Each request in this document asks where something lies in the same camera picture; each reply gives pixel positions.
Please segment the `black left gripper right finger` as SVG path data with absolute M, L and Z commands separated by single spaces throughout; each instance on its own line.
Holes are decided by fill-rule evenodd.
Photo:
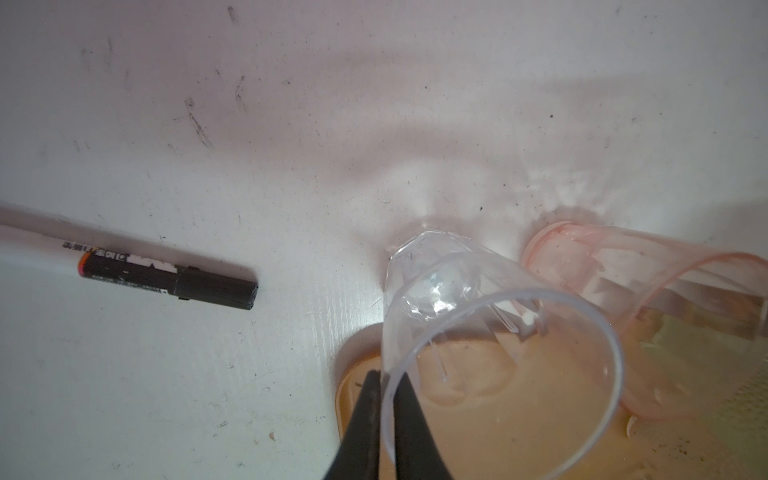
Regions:
M 395 392 L 394 446 L 397 480 L 451 480 L 408 374 Z

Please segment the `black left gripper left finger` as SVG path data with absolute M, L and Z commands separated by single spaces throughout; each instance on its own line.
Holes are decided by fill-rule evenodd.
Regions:
M 325 480 L 379 478 L 381 396 L 381 373 L 370 370 Z

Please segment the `clear faceted glass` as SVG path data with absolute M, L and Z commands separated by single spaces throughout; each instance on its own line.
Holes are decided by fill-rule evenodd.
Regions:
M 381 441 L 403 462 L 396 390 L 410 384 L 456 479 L 554 479 L 597 443 L 624 366 L 605 316 L 466 237 L 396 248 L 383 291 Z

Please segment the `pink ribbed glass top row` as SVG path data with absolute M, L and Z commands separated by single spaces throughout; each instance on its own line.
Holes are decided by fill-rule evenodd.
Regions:
M 767 357 L 767 262 L 658 235 L 560 222 L 522 265 L 597 307 L 624 355 L 621 403 L 646 420 L 693 417 Z

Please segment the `pale green textured glass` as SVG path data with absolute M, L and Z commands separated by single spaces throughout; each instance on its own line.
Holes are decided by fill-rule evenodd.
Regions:
M 651 422 L 698 422 L 759 478 L 767 477 L 767 338 L 740 320 L 643 309 L 640 359 L 650 362 Z

